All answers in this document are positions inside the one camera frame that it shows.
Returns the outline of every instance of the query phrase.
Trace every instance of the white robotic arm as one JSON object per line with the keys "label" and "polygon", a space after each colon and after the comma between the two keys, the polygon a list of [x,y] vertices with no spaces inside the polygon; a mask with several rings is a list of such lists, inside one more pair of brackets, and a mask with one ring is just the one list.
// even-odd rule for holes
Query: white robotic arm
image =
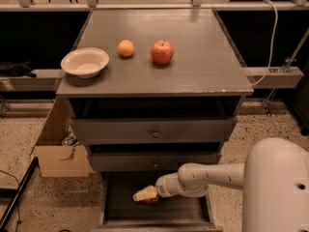
{"label": "white robotic arm", "polygon": [[242,232],[309,231],[309,153],[290,141],[260,141],[245,164],[185,164],[153,188],[162,197],[201,197],[208,184],[242,189]]}

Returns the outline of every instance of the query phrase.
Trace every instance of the apple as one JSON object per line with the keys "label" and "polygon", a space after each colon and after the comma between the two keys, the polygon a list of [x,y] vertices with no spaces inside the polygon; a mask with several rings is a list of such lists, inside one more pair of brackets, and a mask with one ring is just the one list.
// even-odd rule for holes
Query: apple
{"label": "apple", "polygon": [[153,43],[151,54],[156,64],[167,65],[173,58],[174,47],[169,41],[158,40]]}

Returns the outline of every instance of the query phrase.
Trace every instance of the drawer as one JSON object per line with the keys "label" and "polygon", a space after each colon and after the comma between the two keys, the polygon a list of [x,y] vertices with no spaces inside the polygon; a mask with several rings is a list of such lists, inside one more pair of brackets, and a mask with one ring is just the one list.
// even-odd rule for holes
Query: drawer
{"label": "drawer", "polygon": [[163,142],[222,142],[235,121],[226,119],[181,120],[73,120],[72,128],[82,144]]}
{"label": "drawer", "polygon": [[220,143],[166,143],[90,146],[95,171],[177,170],[188,162],[218,163]]}

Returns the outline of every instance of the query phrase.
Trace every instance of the cabinet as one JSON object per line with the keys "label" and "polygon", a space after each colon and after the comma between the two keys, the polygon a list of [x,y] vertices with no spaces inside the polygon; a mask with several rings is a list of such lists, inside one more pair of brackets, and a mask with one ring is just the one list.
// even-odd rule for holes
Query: cabinet
{"label": "cabinet", "polygon": [[[175,48],[164,67],[156,66],[150,54],[152,43],[162,38]],[[123,39],[134,43],[130,58],[117,52]],[[95,10],[79,39],[78,47],[84,46],[105,50],[107,67],[91,79],[66,74],[57,96],[67,104],[92,168],[119,180],[118,186],[115,180],[109,183],[121,187],[121,196],[105,201],[130,203],[140,173],[146,184],[186,162],[218,163],[239,107],[253,90],[212,10]],[[107,206],[113,209],[116,203]],[[131,228],[142,213],[134,204],[127,206],[134,211],[127,224]],[[183,210],[189,208],[196,206],[186,204]],[[126,220],[120,216],[124,209],[115,209],[117,220]]]}

